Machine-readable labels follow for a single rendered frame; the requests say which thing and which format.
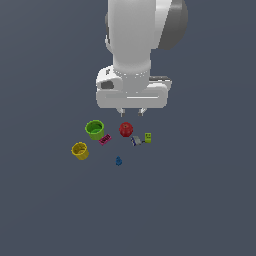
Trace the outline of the yellow plastic cup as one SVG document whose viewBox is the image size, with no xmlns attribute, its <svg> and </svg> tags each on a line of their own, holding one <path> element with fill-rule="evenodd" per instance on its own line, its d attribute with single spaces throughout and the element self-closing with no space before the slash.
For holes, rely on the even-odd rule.
<svg viewBox="0 0 256 256">
<path fill-rule="evenodd" d="M 79 160 L 85 160 L 89 156 L 88 147 L 83 142 L 76 143 L 72 149 L 71 153 L 76 156 Z"/>
</svg>

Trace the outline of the pink flat box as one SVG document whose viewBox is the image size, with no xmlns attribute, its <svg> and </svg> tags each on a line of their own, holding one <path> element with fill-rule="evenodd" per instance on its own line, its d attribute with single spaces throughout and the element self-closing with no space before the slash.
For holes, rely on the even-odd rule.
<svg viewBox="0 0 256 256">
<path fill-rule="evenodd" d="M 99 143 L 101 145 L 105 145 L 107 142 L 109 142 L 112 139 L 112 137 L 109 134 L 104 135 L 100 140 Z"/>
</svg>

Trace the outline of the green plastic cup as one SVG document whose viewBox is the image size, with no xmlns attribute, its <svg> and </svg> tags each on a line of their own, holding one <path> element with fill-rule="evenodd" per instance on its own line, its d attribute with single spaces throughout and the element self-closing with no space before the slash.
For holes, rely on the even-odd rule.
<svg viewBox="0 0 256 256">
<path fill-rule="evenodd" d="M 92 140 L 100 140 L 104 136 L 104 124 L 100 120 L 92 120 L 86 124 L 85 131 Z"/>
</svg>

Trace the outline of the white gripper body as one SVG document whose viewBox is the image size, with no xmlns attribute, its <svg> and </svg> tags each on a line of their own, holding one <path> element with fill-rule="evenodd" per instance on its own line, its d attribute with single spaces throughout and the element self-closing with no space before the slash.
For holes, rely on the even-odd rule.
<svg viewBox="0 0 256 256">
<path fill-rule="evenodd" d="M 105 67 L 97 75 L 96 101 L 100 108 L 163 108 L 171 85 L 167 76 L 128 76 Z"/>
</svg>

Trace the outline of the red apple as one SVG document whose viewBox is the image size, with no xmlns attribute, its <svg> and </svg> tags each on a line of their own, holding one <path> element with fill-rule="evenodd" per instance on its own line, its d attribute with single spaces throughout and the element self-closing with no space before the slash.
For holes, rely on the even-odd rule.
<svg viewBox="0 0 256 256">
<path fill-rule="evenodd" d="M 133 126 L 129 122 L 124 122 L 120 125 L 119 132 L 123 137 L 130 137 L 133 133 Z"/>
</svg>

